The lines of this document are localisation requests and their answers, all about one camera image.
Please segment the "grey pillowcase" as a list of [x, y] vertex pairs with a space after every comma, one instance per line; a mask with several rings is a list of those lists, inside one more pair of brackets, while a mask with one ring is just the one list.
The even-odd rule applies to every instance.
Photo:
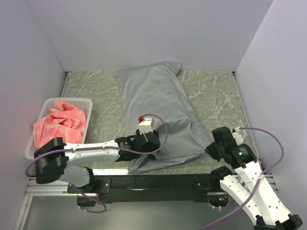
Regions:
[[135, 134], [141, 115], [155, 117], [162, 149], [129, 163], [130, 174], [146, 173], [194, 160], [210, 144], [182, 84], [179, 63], [162, 62], [116, 71], [126, 135]]

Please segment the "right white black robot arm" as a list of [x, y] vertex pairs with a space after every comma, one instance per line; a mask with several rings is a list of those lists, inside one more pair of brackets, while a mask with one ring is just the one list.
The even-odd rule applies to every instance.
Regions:
[[206, 230], [217, 226], [240, 210], [244, 210], [256, 230], [297, 230], [303, 221], [292, 214], [282, 203], [265, 177], [251, 148], [243, 142], [239, 131], [228, 127], [212, 131], [214, 141], [206, 152], [215, 160], [224, 160], [230, 165], [211, 172], [211, 187], [224, 191], [238, 204], [238, 207], [222, 218], [204, 227]]

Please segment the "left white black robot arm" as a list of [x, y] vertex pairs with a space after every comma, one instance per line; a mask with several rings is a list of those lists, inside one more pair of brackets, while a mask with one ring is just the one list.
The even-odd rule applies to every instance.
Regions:
[[65, 143], [62, 138], [53, 138], [34, 153], [35, 179], [37, 184], [62, 181], [89, 193], [95, 189], [93, 170], [79, 167], [81, 164], [104, 161], [132, 161], [160, 148], [159, 133], [136, 131], [135, 135], [120, 137], [96, 144]]

